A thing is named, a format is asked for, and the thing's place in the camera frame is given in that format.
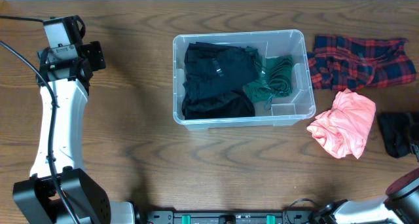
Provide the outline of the small black cloth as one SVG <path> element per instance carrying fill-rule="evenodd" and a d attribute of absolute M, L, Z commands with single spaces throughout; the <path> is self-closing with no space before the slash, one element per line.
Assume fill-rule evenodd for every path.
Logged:
<path fill-rule="evenodd" d="M 258 79 L 253 61 L 256 53 L 257 49 L 251 47 L 188 48 L 185 92 L 192 100 L 202 100 L 239 89 Z"/>

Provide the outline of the large black garment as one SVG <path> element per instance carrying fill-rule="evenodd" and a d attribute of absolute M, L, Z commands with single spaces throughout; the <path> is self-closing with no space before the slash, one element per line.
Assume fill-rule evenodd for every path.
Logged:
<path fill-rule="evenodd" d="M 215 50 L 223 50 L 232 47 L 233 46 L 201 42 L 191 43 L 188 46 L 188 48 L 210 48 Z M 181 106 L 184 118 L 186 120 L 195 120 L 255 116 L 253 103 L 246 96 L 243 87 L 202 100 L 192 100 L 185 92 L 185 97 Z"/>

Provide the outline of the dark green garment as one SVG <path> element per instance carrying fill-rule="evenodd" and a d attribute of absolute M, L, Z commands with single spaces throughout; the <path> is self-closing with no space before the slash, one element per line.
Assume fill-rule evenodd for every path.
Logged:
<path fill-rule="evenodd" d="M 257 73 L 258 79 L 244 86 L 245 93 L 252 103 L 264 102 L 264 108 L 270 109 L 274 98 L 288 97 L 293 92 L 291 74 L 292 55 L 265 58 L 256 48 L 246 47 Z"/>

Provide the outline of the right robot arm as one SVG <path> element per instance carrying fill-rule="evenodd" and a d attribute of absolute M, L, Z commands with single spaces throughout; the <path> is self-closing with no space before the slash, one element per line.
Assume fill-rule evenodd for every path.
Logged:
<path fill-rule="evenodd" d="M 418 112 L 381 113 L 378 125 L 394 158 L 418 156 Z M 373 200 L 333 202 L 312 214 L 310 223 L 418 223 L 418 169 L 394 181 Z"/>

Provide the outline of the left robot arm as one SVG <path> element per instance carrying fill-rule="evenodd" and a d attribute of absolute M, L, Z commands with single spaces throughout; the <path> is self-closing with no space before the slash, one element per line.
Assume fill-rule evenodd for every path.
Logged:
<path fill-rule="evenodd" d="M 112 202 L 85 172 L 84 108 L 89 80 L 106 67 L 99 42 L 38 52 L 35 69 L 43 101 L 39 148 L 29 179 L 12 197 L 29 223 L 136 223 L 130 202 Z"/>

